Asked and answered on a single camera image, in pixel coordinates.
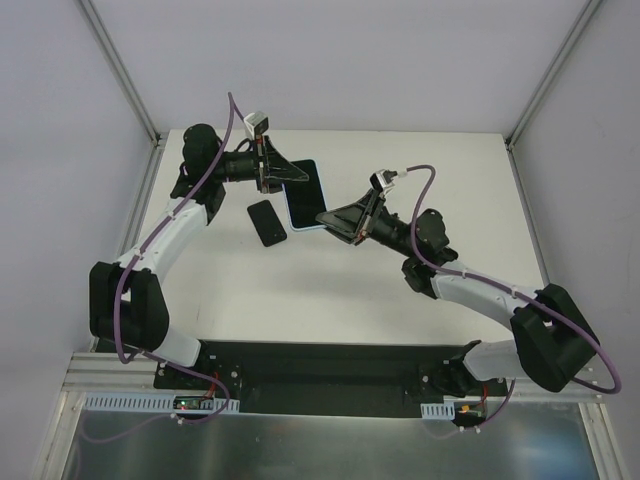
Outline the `blue-cased smartphone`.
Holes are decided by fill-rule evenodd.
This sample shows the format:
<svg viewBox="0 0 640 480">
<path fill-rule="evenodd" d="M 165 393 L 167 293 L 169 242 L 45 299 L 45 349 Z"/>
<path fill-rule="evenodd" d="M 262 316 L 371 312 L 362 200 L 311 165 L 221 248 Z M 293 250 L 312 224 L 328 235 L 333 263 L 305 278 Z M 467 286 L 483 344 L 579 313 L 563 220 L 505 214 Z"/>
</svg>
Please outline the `blue-cased smartphone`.
<svg viewBox="0 0 640 480">
<path fill-rule="evenodd" d="M 290 226 L 296 232 L 323 229 L 316 217 L 326 212 L 327 206 L 316 162 L 306 159 L 293 165 L 305 172 L 308 180 L 283 185 Z"/>
</svg>

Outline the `black phone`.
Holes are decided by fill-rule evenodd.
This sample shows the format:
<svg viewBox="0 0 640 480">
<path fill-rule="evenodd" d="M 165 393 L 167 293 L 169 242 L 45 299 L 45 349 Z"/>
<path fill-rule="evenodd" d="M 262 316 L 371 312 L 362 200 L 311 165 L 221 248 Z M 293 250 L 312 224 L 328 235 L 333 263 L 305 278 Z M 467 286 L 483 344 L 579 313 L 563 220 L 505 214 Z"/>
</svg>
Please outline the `black phone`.
<svg viewBox="0 0 640 480">
<path fill-rule="evenodd" d="M 272 247 L 288 238 L 284 226 L 269 200 L 248 206 L 247 213 L 264 247 Z"/>
</svg>

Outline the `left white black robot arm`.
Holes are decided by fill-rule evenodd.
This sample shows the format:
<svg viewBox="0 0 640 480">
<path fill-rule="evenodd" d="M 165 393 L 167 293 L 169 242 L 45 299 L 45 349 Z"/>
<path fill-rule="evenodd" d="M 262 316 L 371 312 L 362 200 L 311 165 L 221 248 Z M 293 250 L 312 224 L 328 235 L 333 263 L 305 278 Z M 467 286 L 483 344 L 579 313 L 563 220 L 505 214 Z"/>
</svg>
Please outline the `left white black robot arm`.
<svg viewBox="0 0 640 480">
<path fill-rule="evenodd" d="M 208 124 L 183 135 L 179 175 L 167 206 L 146 236 L 112 263 L 98 262 L 89 273 L 89 327 L 100 339 L 178 364 L 188 388 L 211 377 L 202 341 L 171 327 L 162 282 L 189 243 L 211 224 L 225 198 L 225 184 L 255 182 L 259 192 L 277 193 L 309 176 L 273 146 L 260 122 L 250 130 L 245 151 L 229 151 L 228 139 Z"/>
</svg>

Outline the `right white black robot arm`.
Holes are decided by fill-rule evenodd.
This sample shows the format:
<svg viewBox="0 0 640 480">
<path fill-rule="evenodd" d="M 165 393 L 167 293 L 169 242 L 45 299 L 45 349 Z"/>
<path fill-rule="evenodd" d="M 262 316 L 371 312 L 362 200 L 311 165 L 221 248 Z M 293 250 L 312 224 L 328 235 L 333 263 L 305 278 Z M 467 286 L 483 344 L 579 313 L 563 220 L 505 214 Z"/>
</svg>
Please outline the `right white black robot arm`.
<svg viewBox="0 0 640 480">
<path fill-rule="evenodd" d="M 597 337 L 564 288 L 503 286 L 466 269 L 436 210 L 404 222 L 389 212 L 383 194 L 371 189 L 357 202 L 316 218 L 348 244 L 372 239 L 404 255 L 401 270 L 414 292 L 464 306 L 511 333 L 506 341 L 471 341 L 431 372 L 431 385 L 444 394 L 463 397 L 486 381 L 519 376 L 558 393 L 597 353 Z"/>
</svg>

